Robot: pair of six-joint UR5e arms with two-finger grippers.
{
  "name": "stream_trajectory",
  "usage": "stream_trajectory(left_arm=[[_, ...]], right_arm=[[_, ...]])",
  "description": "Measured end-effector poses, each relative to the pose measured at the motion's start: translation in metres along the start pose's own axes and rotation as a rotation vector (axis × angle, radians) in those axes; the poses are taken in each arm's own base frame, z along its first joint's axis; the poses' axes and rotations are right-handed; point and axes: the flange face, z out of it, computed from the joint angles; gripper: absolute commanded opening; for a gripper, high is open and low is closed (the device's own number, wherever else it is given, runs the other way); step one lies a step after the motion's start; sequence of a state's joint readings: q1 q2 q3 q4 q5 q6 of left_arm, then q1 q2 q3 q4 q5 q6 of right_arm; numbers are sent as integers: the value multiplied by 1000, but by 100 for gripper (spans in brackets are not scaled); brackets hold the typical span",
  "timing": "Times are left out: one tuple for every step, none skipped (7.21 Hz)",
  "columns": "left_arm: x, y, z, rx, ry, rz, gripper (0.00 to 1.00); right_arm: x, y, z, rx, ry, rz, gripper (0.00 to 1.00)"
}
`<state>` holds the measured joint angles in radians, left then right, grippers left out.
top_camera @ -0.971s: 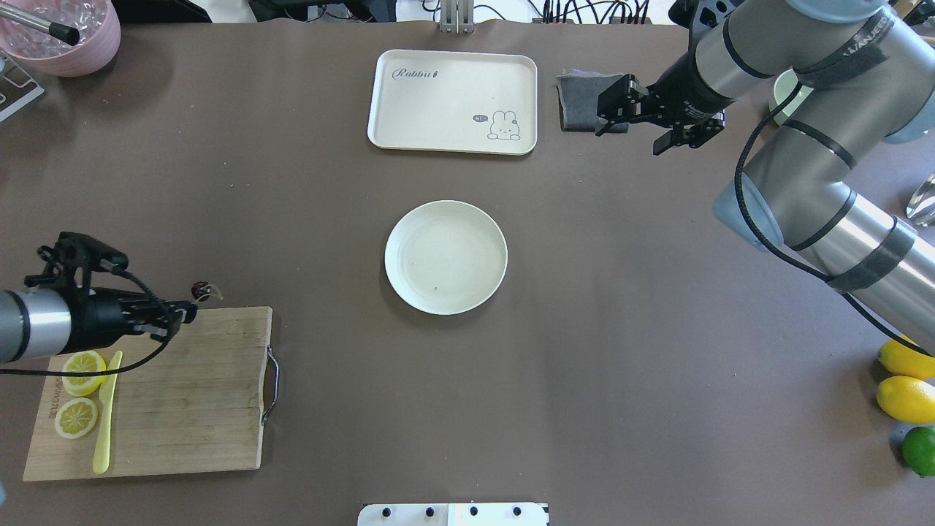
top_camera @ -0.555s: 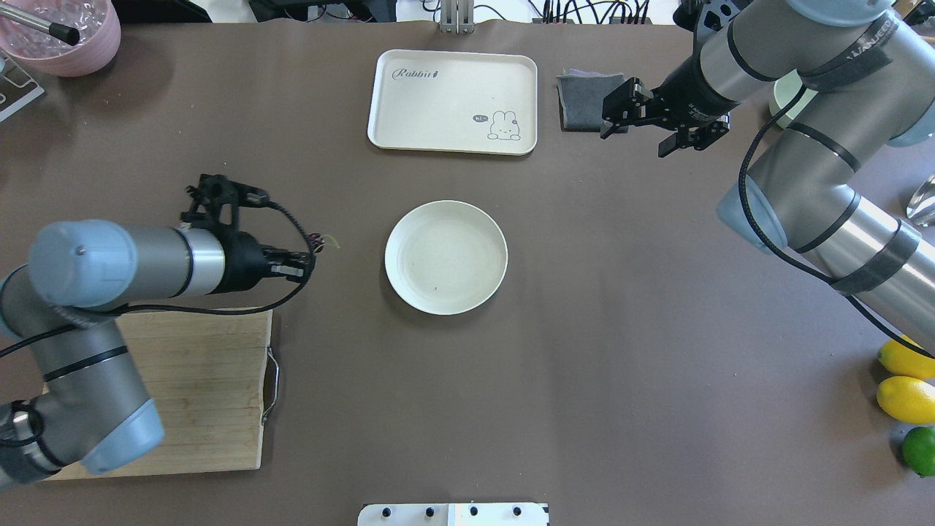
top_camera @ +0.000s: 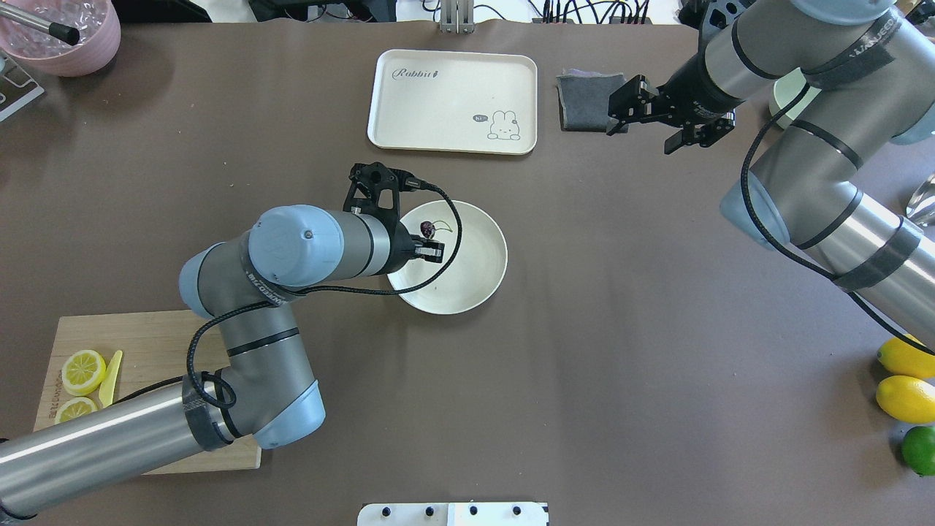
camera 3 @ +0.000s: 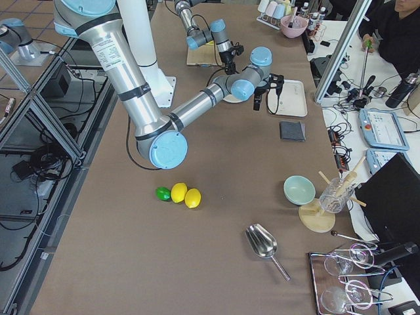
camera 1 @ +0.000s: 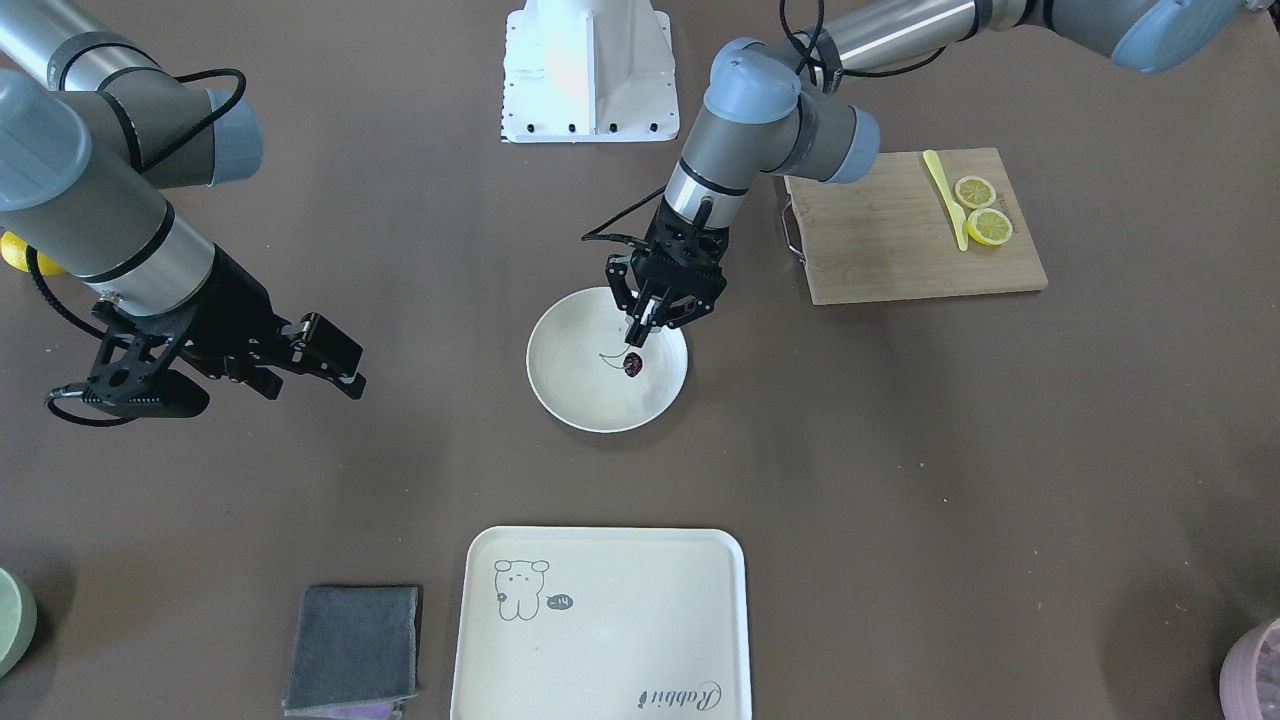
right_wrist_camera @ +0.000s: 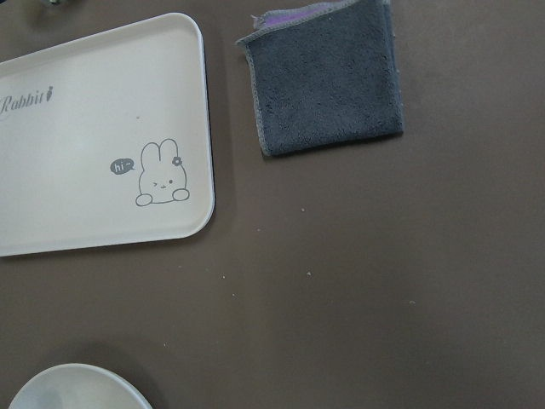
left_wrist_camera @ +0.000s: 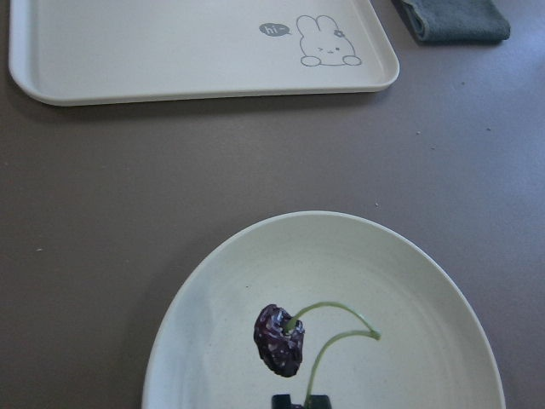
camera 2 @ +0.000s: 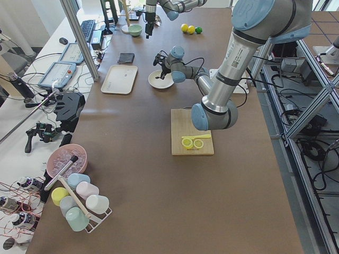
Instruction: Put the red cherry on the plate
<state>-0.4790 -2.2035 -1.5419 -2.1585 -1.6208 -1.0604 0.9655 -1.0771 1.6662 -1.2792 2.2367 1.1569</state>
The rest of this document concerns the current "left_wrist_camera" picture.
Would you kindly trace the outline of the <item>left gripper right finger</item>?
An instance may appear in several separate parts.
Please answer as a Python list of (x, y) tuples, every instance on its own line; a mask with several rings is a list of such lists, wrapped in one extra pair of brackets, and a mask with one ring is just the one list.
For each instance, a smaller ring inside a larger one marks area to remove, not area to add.
[(330, 397), (328, 395), (310, 395), (304, 403), (305, 409), (330, 409)]

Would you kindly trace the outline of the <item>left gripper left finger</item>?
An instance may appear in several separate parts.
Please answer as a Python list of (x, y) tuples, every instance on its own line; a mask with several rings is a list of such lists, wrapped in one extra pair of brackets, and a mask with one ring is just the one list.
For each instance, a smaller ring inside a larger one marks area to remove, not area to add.
[(271, 399), (272, 409), (291, 409), (292, 402), (290, 395), (273, 395)]

